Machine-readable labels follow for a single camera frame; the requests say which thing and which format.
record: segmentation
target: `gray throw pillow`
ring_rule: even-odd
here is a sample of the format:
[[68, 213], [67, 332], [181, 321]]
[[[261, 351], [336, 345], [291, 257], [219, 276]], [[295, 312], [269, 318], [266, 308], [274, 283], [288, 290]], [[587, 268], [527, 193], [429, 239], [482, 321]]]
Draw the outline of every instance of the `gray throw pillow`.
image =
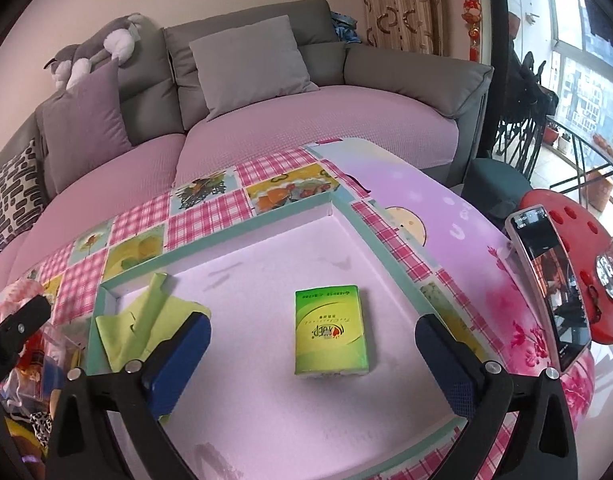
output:
[[229, 28], [189, 43], [209, 114], [206, 120], [283, 95], [317, 90], [288, 16]]
[[48, 102], [42, 117], [51, 159], [47, 169], [58, 193], [132, 147], [120, 112], [116, 60]]

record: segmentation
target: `blue gripper pad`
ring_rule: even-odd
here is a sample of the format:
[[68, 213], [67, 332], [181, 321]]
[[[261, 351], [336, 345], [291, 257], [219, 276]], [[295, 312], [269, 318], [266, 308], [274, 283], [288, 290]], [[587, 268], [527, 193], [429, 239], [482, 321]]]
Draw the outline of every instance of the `blue gripper pad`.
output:
[[210, 320], [194, 312], [173, 338], [160, 343], [146, 360], [142, 383], [147, 389], [147, 405], [155, 418], [173, 412], [210, 341]]
[[[479, 395], [473, 376], [458, 360], [458, 356], [463, 357], [459, 347], [461, 344], [453, 339], [433, 314], [427, 314], [418, 320], [415, 325], [415, 344], [453, 412], [471, 420], [475, 415]], [[471, 361], [469, 364], [476, 367], [477, 373], [480, 361], [475, 355], [472, 356], [475, 362]]]

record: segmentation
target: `pink sofa cover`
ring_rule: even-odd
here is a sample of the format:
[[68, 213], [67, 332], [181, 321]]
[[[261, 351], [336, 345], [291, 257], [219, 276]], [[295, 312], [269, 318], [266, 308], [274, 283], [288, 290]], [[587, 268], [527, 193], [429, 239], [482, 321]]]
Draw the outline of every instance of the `pink sofa cover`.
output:
[[22, 233], [17, 238], [14, 238], [13, 241], [0, 252], [0, 292], [5, 286], [11, 282], [14, 282], [18, 278], [17, 276], [10, 278], [11, 268], [13, 267], [15, 257], [17, 256], [20, 247], [28, 235], [28, 231]]
[[180, 154], [175, 185], [248, 159], [334, 137], [371, 140], [423, 170], [453, 160], [458, 126], [433, 108], [402, 95], [327, 86], [196, 124]]
[[182, 134], [149, 140], [71, 184], [29, 231], [13, 279], [88, 229], [171, 189], [183, 145]]

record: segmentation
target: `potted plant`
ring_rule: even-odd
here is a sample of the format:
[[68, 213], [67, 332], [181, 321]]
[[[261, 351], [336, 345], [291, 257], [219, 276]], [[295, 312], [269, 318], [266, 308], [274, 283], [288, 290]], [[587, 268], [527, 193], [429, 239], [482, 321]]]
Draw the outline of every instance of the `potted plant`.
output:
[[564, 132], [557, 139], [557, 150], [565, 155], [571, 151], [571, 134]]
[[549, 146], [553, 146], [553, 143], [559, 136], [560, 132], [557, 130], [557, 126], [552, 121], [548, 121], [547, 126], [545, 127], [545, 134], [542, 137], [542, 142], [544, 144], [548, 144]]

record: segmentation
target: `stuffed animal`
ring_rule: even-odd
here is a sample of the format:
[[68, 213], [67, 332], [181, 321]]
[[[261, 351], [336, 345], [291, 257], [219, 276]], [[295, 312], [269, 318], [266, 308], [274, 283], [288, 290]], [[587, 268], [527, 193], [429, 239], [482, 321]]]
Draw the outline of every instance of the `stuffed animal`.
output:
[[50, 68], [56, 88], [63, 90], [73, 87], [91, 72], [97, 63], [111, 57], [122, 65], [133, 54], [139, 41], [139, 27], [142, 14], [130, 14], [116, 18], [104, 25], [82, 44], [71, 44], [49, 60], [44, 68]]

